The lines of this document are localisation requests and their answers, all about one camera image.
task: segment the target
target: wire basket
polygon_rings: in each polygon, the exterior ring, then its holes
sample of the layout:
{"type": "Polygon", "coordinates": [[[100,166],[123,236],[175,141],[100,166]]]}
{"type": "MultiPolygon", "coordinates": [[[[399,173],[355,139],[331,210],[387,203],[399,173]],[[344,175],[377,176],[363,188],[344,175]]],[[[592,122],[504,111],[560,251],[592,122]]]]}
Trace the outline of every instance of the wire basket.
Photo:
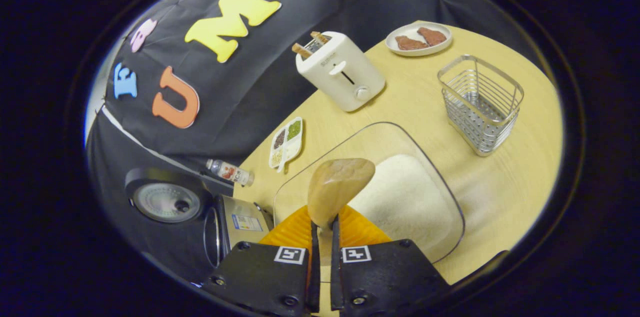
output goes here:
{"type": "Polygon", "coordinates": [[[449,124],[478,156],[488,156],[509,136],[524,98],[521,85],[473,55],[438,71],[449,124]]]}

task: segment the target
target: yellow letter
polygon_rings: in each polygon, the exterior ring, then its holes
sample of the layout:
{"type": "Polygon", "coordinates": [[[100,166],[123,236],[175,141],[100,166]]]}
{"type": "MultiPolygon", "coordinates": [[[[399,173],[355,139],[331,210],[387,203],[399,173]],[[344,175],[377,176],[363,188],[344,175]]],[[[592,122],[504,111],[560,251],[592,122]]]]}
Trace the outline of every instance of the yellow letter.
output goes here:
{"type": "Polygon", "coordinates": [[[258,26],[280,9],[282,3],[274,0],[220,0],[222,17],[196,21],[184,36],[185,42],[198,41],[217,55],[223,64],[238,48],[238,41],[225,41],[220,36],[245,37],[249,32],[240,15],[249,20],[249,26],[258,26]]]}

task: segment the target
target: white plate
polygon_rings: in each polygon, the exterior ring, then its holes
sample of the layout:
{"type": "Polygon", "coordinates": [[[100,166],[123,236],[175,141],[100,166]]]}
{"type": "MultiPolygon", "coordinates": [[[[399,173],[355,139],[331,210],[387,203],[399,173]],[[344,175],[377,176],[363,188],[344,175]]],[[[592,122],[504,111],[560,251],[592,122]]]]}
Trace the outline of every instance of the white plate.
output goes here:
{"type": "Polygon", "coordinates": [[[285,164],[286,162],[293,160],[300,153],[300,150],[302,149],[302,133],[304,132],[303,131],[304,125],[305,123],[302,121],[301,117],[295,117],[294,119],[291,119],[291,121],[289,121],[284,127],[280,128],[277,132],[275,132],[275,134],[273,135],[273,138],[271,139],[271,146],[270,146],[270,153],[269,153],[269,167],[271,167],[272,169],[277,169],[280,166],[279,161],[277,163],[274,163],[274,155],[278,153],[284,153],[282,149],[285,145],[286,145],[285,164]],[[300,132],[290,140],[287,140],[287,136],[289,134],[289,127],[292,124],[294,124],[295,121],[300,121],[300,132]],[[284,141],[281,145],[278,146],[278,148],[274,148],[276,139],[278,138],[278,135],[281,134],[282,130],[284,130],[284,141]]]}
{"type": "Polygon", "coordinates": [[[402,27],[400,27],[400,28],[394,30],[393,32],[389,33],[389,35],[386,37],[386,41],[384,41],[384,43],[386,43],[386,46],[391,51],[393,51],[394,53],[397,53],[398,55],[409,56],[409,57],[417,57],[417,56],[431,55],[433,53],[440,52],[443,49],[448,48],[448,46],[451,45],[452,41],[453,41],[453,34],[451,34],[451,31],[450,31],[449,28],[447,28],[447,26],[441,25],[439,23],[433,23],[433,22],[430,22],[430,21],[424,21],[424,22],[419,22],[419,23],[412,23],[412,24],[408,24],[408,25],[403,25],[402,27]],[[402,50],[402,49],[398,48],[398,42],[396,41],[396,37],[398,37],[398,36],[407,36],[412,40],[425,42],[425,38],[422,37],[418,33],[418,29],[420,27],[428,28],[429,30],[442,32],[442,34],[445,35],[445,37],[446,37],[445,41],[441,42],[441,43],[439,43],[439,44],[437,44],[435,46],[430,46],[430,47],[427,47],[427,48],[420,48],[420,49],[413,49],[413,50],[402,50]]]}

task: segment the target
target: bottle label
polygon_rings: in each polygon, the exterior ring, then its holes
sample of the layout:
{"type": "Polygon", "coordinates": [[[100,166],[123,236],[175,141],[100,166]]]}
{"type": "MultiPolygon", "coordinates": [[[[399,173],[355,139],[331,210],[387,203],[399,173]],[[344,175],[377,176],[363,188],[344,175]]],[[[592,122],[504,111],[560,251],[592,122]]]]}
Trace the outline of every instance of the bottle label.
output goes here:
{"type": "Polygon", "coordinates": [[[217,175],[221,178],[224,178],[225,180],[239,183],[243,186],[246,185],[247,182],[249,182],[249,172],[245,171],[244,169],[240,169],[233,164],[228,164],[227,162],[222,162],[217,175]]]}

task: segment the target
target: white cable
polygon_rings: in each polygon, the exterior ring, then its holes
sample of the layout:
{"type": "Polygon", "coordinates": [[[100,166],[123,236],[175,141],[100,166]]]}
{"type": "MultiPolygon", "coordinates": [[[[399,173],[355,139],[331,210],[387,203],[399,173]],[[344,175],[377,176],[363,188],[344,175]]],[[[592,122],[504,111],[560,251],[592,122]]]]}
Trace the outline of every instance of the white cable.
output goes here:
{"type": "Polygon", "coordinates": [[[109,112],[109,110],[107,109],[106,105],[103,105],[102,108],[100,108],[100,110],[104,113],[104,115],[107,117],[107,119],[110,121],[110,123],[112,125],[114,125],[118,130],[120,130],[120,132],[122,132],[126,137],[128,137],[130,140],[132,140],[133,142],[135,142],[138,146],[140,146],[141,148],[144,148],[148,153],[151,153],[151,155],[154,155],[155,157],[158,157],[160,160],[163,160],[164,162],[167,162],[169,164],[172,164],[173,166],[176,166],[180,169],[183,169],[185,171],[188,171],[194,175],[197,175],[201,178],[204,178],[206,180],[212,181],[217,183],[218,185],[223,185],[224,187],[229,187],[229,188],[233,188],[233,185],[229,184],[229,183],[224,183],[220,180],[217,180],[215,178],[211,178],[208,175],[201,175],[198,171],[194,171],[193,169],[190,169],[189,167],[185,166],[184,164],[177,162],[176,160],[170,159],[169,157],[167,157],[166,155],[162,155],[160,153],[158,153],[157,151],[154,151],[153,149],[150,148],[146,148],[140,141],[138,141],[131,133],[127,132],[122,125],[119,123],[118,119],[116,119],[114,117],[114,115],[109,112]]]}

